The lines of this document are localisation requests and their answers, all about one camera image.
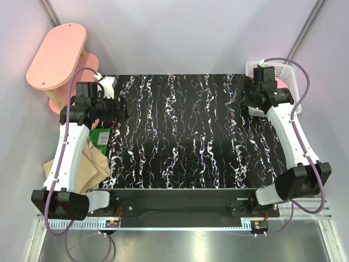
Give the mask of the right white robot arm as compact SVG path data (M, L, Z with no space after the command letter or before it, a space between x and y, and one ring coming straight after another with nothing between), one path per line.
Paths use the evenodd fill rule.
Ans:
M288 88L278 86L275 68L256 65L251 75L239 81L239 88L249 115L265 117L272 124L287 166L272 185L256 191L247 204L249 213L257 217L266 212L267 205L322 195L332 168L320 161L308 143L294 110L296 102Z

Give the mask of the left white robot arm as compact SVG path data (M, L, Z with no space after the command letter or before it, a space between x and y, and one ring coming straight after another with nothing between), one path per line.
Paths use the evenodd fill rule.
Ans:
M59 142L50 173L31 201L48 219L82 221L95 210L106 216L117 212L118 203L104 190L78 193L77 176L83 146L95 120L127 119L125 98L115 94L117 80L106 76L98 82L77 82L76 94L61 113Z

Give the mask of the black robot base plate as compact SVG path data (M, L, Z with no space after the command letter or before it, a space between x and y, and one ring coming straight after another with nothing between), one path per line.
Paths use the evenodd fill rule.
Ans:
M277 206L258 206L252 200L256 189L108 189L108 207L89 213L90 217L137 217L149 212L213 213L232 217L278 218Z

